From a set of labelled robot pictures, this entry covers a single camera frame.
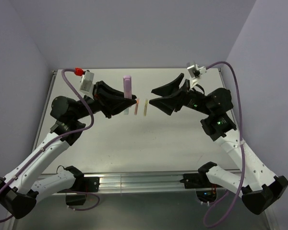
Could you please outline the green highlighter pen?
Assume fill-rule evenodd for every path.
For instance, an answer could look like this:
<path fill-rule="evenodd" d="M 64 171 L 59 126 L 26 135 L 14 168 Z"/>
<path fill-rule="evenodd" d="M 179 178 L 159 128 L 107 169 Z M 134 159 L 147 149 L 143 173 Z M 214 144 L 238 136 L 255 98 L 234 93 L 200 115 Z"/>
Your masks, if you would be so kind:
<path fill-rule="evenodd" d="M 129 114 L 129 108 L 124 110 L 124 115 L 128 115 Z"/>

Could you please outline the orange thin pen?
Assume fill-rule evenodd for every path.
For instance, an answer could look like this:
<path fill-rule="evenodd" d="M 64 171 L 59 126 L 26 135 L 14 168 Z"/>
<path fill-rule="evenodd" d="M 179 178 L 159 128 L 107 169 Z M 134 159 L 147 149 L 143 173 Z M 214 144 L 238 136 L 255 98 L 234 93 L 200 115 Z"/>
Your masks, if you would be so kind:
<path fill-rule="evenodd" d="M 138 113 L 139 101 L 140 101 L 140 99 L 137 98 L 136 99 L 136 104 L 135 104 L 135 109 L 134 109 L 134 115 L 137 115 L 137 113 Z"/>

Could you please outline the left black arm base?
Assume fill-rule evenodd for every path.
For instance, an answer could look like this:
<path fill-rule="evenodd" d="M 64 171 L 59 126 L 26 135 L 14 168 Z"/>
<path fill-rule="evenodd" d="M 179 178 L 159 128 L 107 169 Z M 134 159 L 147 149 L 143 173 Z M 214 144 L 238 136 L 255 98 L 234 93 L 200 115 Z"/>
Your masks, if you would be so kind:
<path fill-rule="evenodd" d="M 75 210 L 88 210 L 93 209 L 99 205 L 100 197 L 96 195 L 99 190 L 99 177 L 82 177 L 77 178 L 74 185 L 65 190 L 66 193 L 75 193 L 75 195 L 66 195 L 65 203 L 69 208 Z M 76 206 L 83 206 L 86 201 L 94 198 L 96 201 L 93 206 L 87 208 L 77 208 Z"/>

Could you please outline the pink highlighter pen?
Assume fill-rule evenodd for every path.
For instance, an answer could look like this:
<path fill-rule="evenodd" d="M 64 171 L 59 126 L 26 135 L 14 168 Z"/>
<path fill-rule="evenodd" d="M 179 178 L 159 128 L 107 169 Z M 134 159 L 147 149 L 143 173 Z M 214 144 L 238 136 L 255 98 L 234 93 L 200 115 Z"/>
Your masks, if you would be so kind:
<path fill-rule="evenodd" d="M 123 77 L 124 98 L 132 99 L 132 77 L 126 75 Z"/>

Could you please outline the olive yellow pen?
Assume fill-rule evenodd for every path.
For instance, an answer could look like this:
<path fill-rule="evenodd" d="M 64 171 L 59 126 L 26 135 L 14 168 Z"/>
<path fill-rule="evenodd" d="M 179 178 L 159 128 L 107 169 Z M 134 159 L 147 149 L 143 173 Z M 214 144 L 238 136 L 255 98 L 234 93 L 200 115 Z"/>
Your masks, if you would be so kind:
<path fill-rule="evenodd" d="M 149 100 L 146 99 L 145 102 L 144 102 L 144 116 L 147 115 L 147 108 L 148 108 L 148 103 L 149 103 Z"/>

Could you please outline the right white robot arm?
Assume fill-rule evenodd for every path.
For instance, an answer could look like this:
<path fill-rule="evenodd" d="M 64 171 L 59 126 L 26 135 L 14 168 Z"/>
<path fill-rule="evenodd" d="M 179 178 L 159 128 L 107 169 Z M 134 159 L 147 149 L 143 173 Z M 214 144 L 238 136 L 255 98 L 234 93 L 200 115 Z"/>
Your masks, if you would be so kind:
<path fill-rule="evenodd" d="M 217 88 L 204 95 L 183 77 L 180 74 L 172 82 L 152 89 L 158 97 L 149 103 L 167 115 L 184 106 L 207 115 L 200 121 L 205 134 L 228 154 L 241 176 L 208 162 L 198 170 L 199 184 L 204 187 L 216 184 L 237 193 L 249 211 L 261 214 L 282 196 L 288 180 L 268 169 L 240 136 L 239 128 L 227 114 L 233 108 L 229 90 Z"/>

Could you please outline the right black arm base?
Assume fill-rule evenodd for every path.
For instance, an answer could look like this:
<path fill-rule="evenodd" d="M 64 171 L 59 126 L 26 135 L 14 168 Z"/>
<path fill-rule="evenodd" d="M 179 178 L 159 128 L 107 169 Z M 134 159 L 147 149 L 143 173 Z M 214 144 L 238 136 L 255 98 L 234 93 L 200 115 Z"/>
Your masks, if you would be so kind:
<path fill-rule="evenodd" d="M 201 173 L 185 173 L 180 180 L 185 189 L 195 189 L 200 202 L 213 203 L 217 200 L 217 188 L 219 185 L 212 184 Z"/>

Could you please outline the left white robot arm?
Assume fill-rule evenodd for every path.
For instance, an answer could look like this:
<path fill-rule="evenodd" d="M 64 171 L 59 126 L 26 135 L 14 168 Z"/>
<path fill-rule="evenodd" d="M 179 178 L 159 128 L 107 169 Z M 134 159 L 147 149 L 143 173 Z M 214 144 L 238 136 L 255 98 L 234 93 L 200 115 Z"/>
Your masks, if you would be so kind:
<path fill-rule="evenodd" d="M 60 173 L 38 180 L 41 173 L 64 151 L 71 147 L 82 132 L 92 127 L 79 120 L 102 112 L 107 118 L 121 113 L 136 104 L 136 95 L 125 97 L 103 81 L 93 84 L 90 95 L 78 100 L 65 96 L 56 97 L 50 115 L 56 120 L 41 144 L 13 171 L 0 177 L 0 204 L 16 219 L 29 214 L 38 202 L 62 191 L 81 193 L 84 174 L 74 166 Z"/>

